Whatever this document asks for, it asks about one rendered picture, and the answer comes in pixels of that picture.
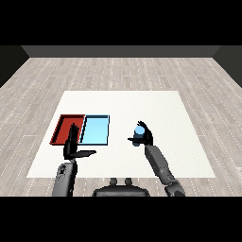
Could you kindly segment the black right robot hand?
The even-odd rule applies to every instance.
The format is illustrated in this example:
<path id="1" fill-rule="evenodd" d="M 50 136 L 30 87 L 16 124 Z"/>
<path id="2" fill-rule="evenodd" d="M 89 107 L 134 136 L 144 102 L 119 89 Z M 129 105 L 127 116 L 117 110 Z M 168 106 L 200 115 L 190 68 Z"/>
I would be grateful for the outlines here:
<path id="1" fill-rule="evenodd" d="M 147 127 L 147 124 L 144 123 L 143 121 L 139 121 L 137 123 L 137 126 L 141 126 L 145 129 L 144 136 L 142 138 L 134 138 L 132 136 L 129 138 L 129 141 L 132 141 L 132 143 L 135 146 L 139 146 L 139 145 L 152 146 L 153 145 L 153 135 L 152 135 L 152 132 L 150 131 L 150 129 Z"/>

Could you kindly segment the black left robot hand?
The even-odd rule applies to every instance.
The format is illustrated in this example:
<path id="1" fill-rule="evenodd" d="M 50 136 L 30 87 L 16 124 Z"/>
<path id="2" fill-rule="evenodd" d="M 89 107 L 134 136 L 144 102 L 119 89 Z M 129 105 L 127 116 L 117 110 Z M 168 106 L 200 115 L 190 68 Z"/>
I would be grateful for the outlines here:
<path id="1" fill-rule="evenodd" d="M 96 154 L 95 150 L 78 150 L 78 132 L 79 127 L 73 123 L 69 129 L 68 138 L 63 148 L 63 157 L 65 160 L 89 157 Z"/>

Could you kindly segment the small blue can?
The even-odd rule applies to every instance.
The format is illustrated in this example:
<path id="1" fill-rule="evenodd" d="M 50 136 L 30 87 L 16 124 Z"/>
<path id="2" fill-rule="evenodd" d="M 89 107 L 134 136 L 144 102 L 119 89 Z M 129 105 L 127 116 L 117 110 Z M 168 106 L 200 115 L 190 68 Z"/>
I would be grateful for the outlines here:
<path id="1" fill-rule="evenodd" d="M 141 126 L 137 126 L 134 130 L 133 137 L 134 138 L 142 138 L 144 136 L 145 129 Z"/>

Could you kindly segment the red shallow open box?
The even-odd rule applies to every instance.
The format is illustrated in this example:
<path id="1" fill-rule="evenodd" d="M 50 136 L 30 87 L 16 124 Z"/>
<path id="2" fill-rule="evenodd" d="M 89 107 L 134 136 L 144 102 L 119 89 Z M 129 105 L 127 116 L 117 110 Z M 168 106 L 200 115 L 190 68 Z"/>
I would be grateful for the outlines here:
<path id="1" fill-rule="evenodd" d="M 78 127 L 78 137 L 80 137 L 84 118 L 84 114 L 62 114 L 53 132 L 50 145 L 63 146 L 69 136 L 72 124 L 75 124 Z"/>

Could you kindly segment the light blue shallow open box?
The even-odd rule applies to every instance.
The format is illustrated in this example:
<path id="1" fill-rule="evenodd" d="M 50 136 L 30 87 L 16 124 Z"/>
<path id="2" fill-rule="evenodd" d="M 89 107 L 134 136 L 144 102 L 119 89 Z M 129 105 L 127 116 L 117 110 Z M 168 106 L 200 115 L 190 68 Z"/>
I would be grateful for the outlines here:
<path id="1" fill-rule="evenodd" d="M 110 117 L 107 114 L 87 114 L 81 128 L 81 146 L 106 146 L 109 138 Z"/>

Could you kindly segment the dark grey robot body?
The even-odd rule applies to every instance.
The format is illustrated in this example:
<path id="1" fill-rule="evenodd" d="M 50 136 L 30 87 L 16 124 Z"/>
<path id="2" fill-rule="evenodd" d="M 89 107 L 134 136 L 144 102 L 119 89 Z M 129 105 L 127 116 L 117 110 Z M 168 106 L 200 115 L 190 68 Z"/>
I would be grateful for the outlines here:
<path id="1" fill-rule="evenodd" d="M 96 189 L 93 197 L 149 197 L 149 192 L 132 184 L 131 178 L 125 178 L 124 185 L 117 184 L 117 178 L 111 178 L 110 184 Z"/>

